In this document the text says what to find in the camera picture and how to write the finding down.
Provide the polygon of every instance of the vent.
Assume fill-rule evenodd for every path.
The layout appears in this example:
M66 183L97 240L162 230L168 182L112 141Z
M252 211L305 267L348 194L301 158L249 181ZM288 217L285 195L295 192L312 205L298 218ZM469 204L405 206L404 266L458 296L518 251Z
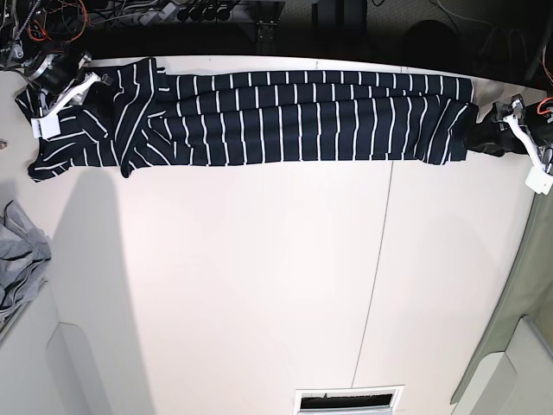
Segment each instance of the vent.
M294 415L391 415L403 388L297 391Z

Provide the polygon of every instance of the table surface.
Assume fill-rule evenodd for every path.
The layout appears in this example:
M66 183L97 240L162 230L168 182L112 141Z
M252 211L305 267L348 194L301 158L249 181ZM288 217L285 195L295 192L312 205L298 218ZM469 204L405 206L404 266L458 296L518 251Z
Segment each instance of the table surface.
M158 62L168 73L431 73L278 57ZM482 113L514 93L543 97L474 85ZM129 179L75 168L34 183L37 142L13 100L22 87L0 74L0 205L17 198L52 238L59 318L86 332L114 413L282 415L296 389L390 385L405 385L402 413L451 413L524 231L528 157L174 166Z

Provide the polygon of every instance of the gray cloth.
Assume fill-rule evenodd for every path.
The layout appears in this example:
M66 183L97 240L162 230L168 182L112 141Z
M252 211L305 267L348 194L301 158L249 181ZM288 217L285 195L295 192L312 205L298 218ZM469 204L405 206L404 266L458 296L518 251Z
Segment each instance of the gray cloth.
M0 327L38 295L50 258L44 232L10 202L0 216Z

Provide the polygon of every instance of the gray fabric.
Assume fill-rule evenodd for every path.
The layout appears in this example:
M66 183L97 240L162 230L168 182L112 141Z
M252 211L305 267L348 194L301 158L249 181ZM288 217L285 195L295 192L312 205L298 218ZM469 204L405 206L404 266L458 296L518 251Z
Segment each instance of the gray fabric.
M38 295L51 258L44 233L15 201L0 216L0 327Z
M480 344L468 363L451 403L459 402L480 361L490 353L505 352L522 316L536 319L537 326L553 339L543 312L553 310L553 195L534 197L524 237L498 305L487 325Z

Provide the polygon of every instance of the striped shirt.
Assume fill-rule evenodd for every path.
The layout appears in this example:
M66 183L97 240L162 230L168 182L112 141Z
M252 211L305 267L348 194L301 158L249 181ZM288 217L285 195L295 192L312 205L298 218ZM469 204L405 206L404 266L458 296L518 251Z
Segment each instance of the striped shirt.
M279 71L171 75L149 58L96 68L113 79L39 138L37 182L73 166L234 166L323 160L464 160L470 80L441 75ZM26 90L16 98L31 118Z

